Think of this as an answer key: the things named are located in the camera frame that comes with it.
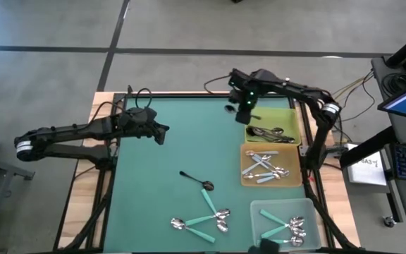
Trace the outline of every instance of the concrete floor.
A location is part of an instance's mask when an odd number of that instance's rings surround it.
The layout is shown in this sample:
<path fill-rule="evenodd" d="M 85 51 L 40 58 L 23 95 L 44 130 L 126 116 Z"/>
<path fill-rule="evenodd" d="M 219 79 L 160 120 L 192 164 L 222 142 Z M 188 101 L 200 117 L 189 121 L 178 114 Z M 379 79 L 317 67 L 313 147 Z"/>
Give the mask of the concrete floor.
<path fill-rule="evenodd" d="M 0 45 L 109 47 L 122 0 L 0 0 Z M 118 47 L 253 49 L 303 52 L 394 52 L 406 42 L 406 1 L 400 0 L 132 0 Z M 0 212 L 0 248 L 9 253 L 51 250 L 75 161 L 16 159 L 13 138 L 43 126 L 86 122 L 105 54 L 0 52 L 0 159 L 36 171 L 17 180 Z M 266 68 L 279 76 L 334 91 L 365 75 L 369 59 L 265 56 L 116 54 L 106 91 L 134 88 L 202 90 L 230 69 Z M 226 90 L 222 82 L 210 86 Z M 381 101 L 371 80 L 368 91 Z M 359 90 L 343 118 L 370 103 Z M 356 142 L 389 125 L 371 109 L 346 122 Z M 382 226 L 384 194 L 349 189 L 362 246 L 406 253 L 406 223 Z"/>

